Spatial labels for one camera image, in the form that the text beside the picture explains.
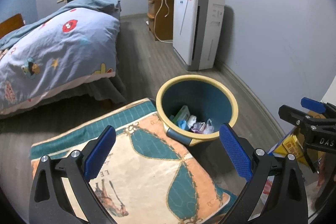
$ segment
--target blue gripper pad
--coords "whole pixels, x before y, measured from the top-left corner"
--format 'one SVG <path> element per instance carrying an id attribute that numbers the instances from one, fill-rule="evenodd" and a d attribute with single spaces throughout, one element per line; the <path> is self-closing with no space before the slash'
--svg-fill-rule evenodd
<path id="1" fill-rule="evenodd" d="M 229 128 L 223 124 L 219 129 L 219 139 L 229 155 L 238 175 L 249 182 L 253 176 L 251 160 L 234 137 Z"/>
<path id="2" fill-rule="evenodd" d="M 97 177 L 116 141 L 116 131 L 113 127 L 106 128 L 105 133 L 102 134 L 104 135 L 98 138 L 97 144 L 84 163 L 84 178 L 86 181 Z"/>
<path id="3" fill-rule="evenodd" d="M 326 111 L 323 103 L 309 99 L 307 97 L 303 97 L 301 99 L 301 106 L 319 114 L 323 114 Z"/>

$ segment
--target yellow rim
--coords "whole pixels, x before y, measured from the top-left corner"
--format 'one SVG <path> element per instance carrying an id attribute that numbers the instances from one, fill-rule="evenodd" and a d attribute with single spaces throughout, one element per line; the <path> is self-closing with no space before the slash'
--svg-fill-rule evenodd
<path id="1" fill-rule="evenodd" d="M 220 82 L 211 79 L 209 77 L 205 77 L 205 76 L 201 76 L 201 75 L 182 75 L 182 76 L 178 76 L 175 78 L 172 78 L 171 80 L 167 81 L 166 83 L 163 84 L 163 86 L 159 89 L 157 95 L 156 95 L 156 108 L 157 108 L 157 113 L 160 117 L 160 119 L 168 126 L 170 127 L 172 130 L 176 131 L 177 133 L 192 138 L 192 139 L 196 139 L 196 140 L 214 140 L 216 138 L 219 137 L 219 131 L 211 133 L 211 134 L 197 134 L 197 133 L 192 133 L 192 132 L 188 132 L 185 130 L 182 130 L 181 128 L 179 128 L 178 126 L 174 125 L 169 118 L 166 116 L 166 114 L 163 111 L 162 108 L 162 98 L 164 93 L 167 91 L 168 88 L 170 88 L 172 85 L 182 82 L 182 81 L 187 81 L 187 80 L 197 80 L 197 81 L 202 81 L 205 83 L 209 83 L 215 87 L 217 87 L 218 89 L 220 89 L 229 99 L 230 103 L 231 103 L 231 107 L 232 107 L 232 116 L 231 116 L 231 120 L 229 122 L 229 125 L 231 127 L 233 127 L 237 121 L 238 118 L 238 104 L 236 101 L 236 98 L 233 96 L 232 92 L 230 90 L 228 90 L 228 88 L 226 86 L 224 86 L 223 84 L 221 84 Z"/>

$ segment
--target wooden headboard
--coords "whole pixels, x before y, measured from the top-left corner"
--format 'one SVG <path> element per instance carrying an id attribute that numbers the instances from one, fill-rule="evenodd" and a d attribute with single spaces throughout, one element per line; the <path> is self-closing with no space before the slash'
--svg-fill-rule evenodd
<path id="1" fill-rule="evenodd" d="M 21 14 L 17 14 L 0 23 L 0 38 L 24 26 Z"/>

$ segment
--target trash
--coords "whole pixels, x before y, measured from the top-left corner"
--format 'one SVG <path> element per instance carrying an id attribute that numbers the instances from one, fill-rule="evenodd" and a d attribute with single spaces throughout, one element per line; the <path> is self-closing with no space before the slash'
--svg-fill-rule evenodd
<path id="1" fill-rule="evenodd" d="M 203 131 L 203 134 L 211 134 L 214 131 L 215 131 L 215 128 L 212 126 L 212 121 L 210 119 L 208 119 L 205 130 Z"/>
<path id="2" fill-rule="evenodd" d="M 194 133 L 203 134 L 203 130 L 205 129 L 205 127 L 206 127 L 205 122 L 196 122 L 193 125 L 193 128 L 191 129 L 191 131 Z"/>
<path id="3" fill-rule="evenodd" d="M 211 119 L 208 119 L 206 123 L 197 122 L 197 117 L 195 115 L 190 115 L 188 106 L 186 105 L 180 109 L 176 116 L 170 115 L 169 120 L 182 130 L 198 134 L 211 134 L 215 131 Z"/>
<path id="4" fill-rule="evenodd" d="M 181 120 L 181 121 L 177 121 L 177 125 L 179 128 L 183 129 L 183 130 L 189 130 L 189 127 L 187 125 L 187 121 L 186 120 Z"/>
<path id="5" fill-rule="evenodd" d="M 180 111 L 176 114 L 175 118 L 172 120 L 173 124 L 177 125 L 178 121 L 186 120 L 188 121 L 190 117 L 189 109 L 186 105 L 184 105 Z"/>
<path id="6" fill-rule="evenodd" d="M 194 123 L 196 122 L 197 122 L 197 117 L 195 115 L 191 115 L 187 122 L 188 128 L 192 128 Z"/>

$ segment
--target screw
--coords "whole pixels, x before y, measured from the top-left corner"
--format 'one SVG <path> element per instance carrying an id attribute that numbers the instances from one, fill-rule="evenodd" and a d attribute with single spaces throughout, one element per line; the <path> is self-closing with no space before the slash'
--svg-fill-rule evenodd
<path id="1" fill-rule="evenodd" d="M 48 156 L 47 155 L 44 155 L 42 158 L 41 158 L 41 162 L 45 162 L 48 160 Z"/>
<path id="2" fill-rule="evenodd" d="M 259 156 L 263 156 L 263 155 L 265 155 L 265 151 L 262 150 L 262 149 L 260 149 L 260 148 L 258 148 L 255 152 L 256 152 L 257 155 L 259 155 Z"/>
<path id="3" fill-rule="evenodd" d="M 287 157 L 290 159 L 290 160 L 295 160 L 295 156 L 293 154 L 288 154 Z"/>
<path id="4" fill-rule="evenodd" d="M 71 156 L 72 156 L 73 158 L 77 158 L 77 157 L 79 156 L 79 154 L 80 154 L 80 152 L 79 152 L 78 150 L 75 150 L 75 151 L 72 151 L 72 152 L 71 152 Z"/>

